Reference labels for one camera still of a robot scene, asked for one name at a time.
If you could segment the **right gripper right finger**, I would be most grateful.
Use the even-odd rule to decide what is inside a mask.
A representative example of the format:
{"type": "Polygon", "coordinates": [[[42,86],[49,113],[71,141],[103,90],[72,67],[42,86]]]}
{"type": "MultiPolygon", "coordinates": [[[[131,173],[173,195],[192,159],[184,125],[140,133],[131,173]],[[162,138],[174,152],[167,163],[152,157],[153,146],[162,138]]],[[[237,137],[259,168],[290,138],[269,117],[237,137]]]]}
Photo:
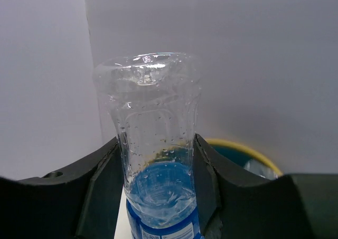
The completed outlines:
{"type": "Polygon", "coordinates": [[[194,138],[194,185],[205,238],[337,238],[337,175],[248,172],[194,138]]]}

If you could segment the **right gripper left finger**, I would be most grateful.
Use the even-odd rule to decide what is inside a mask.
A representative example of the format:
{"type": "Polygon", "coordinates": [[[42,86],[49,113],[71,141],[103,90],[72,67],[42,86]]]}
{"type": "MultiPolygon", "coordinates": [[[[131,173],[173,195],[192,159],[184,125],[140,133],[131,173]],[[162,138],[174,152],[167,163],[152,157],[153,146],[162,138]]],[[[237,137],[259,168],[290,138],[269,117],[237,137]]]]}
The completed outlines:
{"type": "Polygon", "coordinates": [[[117,139],[43,177],[1,178],[1,238],[113,238],[122,187],[117,139]]]}

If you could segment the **clear bottle blue label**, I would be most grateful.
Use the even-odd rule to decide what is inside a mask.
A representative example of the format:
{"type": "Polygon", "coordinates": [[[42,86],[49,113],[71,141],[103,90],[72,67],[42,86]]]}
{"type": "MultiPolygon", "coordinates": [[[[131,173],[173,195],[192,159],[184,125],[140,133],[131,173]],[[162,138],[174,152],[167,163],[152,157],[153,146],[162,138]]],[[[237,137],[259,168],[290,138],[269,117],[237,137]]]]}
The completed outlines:
{"type": "Polygon", "coordinates": [[[93,81],[114,123],[133,238],[200,238],[192,163],[195,56],[149,53],[98,65],[93,81]]]}

